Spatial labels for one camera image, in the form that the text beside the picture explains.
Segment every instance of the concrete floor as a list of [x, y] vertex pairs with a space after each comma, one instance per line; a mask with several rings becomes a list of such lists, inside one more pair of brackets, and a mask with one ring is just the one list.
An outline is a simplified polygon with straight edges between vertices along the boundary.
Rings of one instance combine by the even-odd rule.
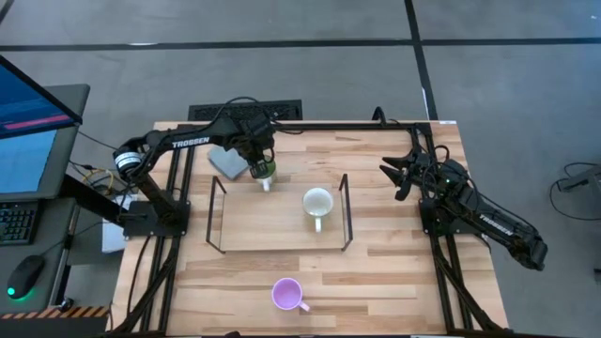
[[[601, 36], [601, 3], [594, 1], [414, 5], [422, 38]], [[400, 0], [20, 0], [0, 25], [0, 45], [409, 37]], [[424, 53], [439, 118], [458, 121], [479, 189], [534, 223], [549, 246], [547, 268], [534, 272], [493, 245], [510, 326], [598, 336], [601, 289], [593, 268], [601, 267], [601, 224], [564, 218], [547, 194], [566, 163], [601, 161], [595, 137], [601, 45], [425, 47]], [[43, 85], [90, 84], [82, 130], [114, 144], [143, 134], [155, 120], [184, 120], [190, 104], [238, 95], [301, 99], [306, 119], [366, 118], [376, 105], [390, 118], [426, 118], [409, 46], [4, 56]], [[72, 159], [109, 166], [110, 154], [78, 139]], [[586, 192], [561, 198], [573, 213], [598, 212], [586, 208]], [[94, 273], [116, 277], [115, 269], [84, 268], [71, 290], [84, 290], [82, 302], [108, 302], [112, 288], [90, 293], [77, 283]]]

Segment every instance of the computer monitor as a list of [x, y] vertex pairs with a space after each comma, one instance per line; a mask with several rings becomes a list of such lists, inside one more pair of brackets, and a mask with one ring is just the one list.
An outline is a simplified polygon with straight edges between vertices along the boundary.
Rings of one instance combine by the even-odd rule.
[[81, 123], [80, 116], [0, 55], [0, 139]]

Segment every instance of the purple mug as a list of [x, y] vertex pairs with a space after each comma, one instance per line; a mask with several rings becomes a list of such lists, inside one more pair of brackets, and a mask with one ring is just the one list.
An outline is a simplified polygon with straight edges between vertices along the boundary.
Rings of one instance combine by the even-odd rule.
[[304, 311], [311, 309], [302, 302], [301, 284], [292, 278], [282, 278], [273, 285], [271, 299], [275, 306], [282, 310], [292, 310], [301, 307]]

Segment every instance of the wooden tabletop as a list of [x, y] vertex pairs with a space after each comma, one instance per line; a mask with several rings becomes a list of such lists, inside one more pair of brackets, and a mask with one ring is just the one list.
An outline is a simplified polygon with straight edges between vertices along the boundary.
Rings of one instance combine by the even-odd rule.
[[[159, 122], [155, 129], [176, 126]], [[467, 166], [457, 125], [432, 122], [432, 130], [435, 144], [449, 147], [451, 157]], [[354, 241], [344, 253], [218, 253], [205, 242], [211, 178], [217, 175], [226, 189], [254, 181], [248, 173], [236, 182], [227, 181], [207, 160], [211, 146], [197, 147], [189, 196], [192, 218], [181, 241], [167, 334], [444, 333], [429, 239], [418, 213], [419, 190], [412, 189], [404, 202], [395, 201], [393, 184], [378, 169], [382, 157], [409, 152], [408, 133], [306, 131], [278, 132], [274, 137], [279, 181], [335, 186], [342, 174], [348, 174]], [[185, 156], [180, 158], [177, 182], [185, 162]], [[170, 161], [171, 154], [163, 155], [151, 174], [160, 186], [165, 185]], [[487, 247], [474, 236], [455, 238], [468, 290], [495, 322], [506, 327]], [[130, 240], [123, 255], [113, 300], [116, 325], [125, 316], [143, 242]], [[169, 247], [167, 241], [163, 258]], [[132, 306], [146, 289], [153, 249], [154, 239], [143, 256]], [[311, 312], [283, 311], [272, 304], [271, 287], [283, 277], [301, 283]], [[455, 325], [460, 328], [456, 294], [449, 288]], [[162, 291], [157, 295], [150, 327], [154, 329]]]

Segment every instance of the mug handle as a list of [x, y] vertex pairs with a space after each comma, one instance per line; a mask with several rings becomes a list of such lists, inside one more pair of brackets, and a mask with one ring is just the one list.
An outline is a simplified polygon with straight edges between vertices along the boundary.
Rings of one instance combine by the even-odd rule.
[[304, 301], [301, 301], [299, 306], [302, 310], [306, 312], [309, 312], [309, 310], [311, 310], [311, 306], [307, 305]]
[[321, 217], [316, 217], [316, 232], [321, 232]]

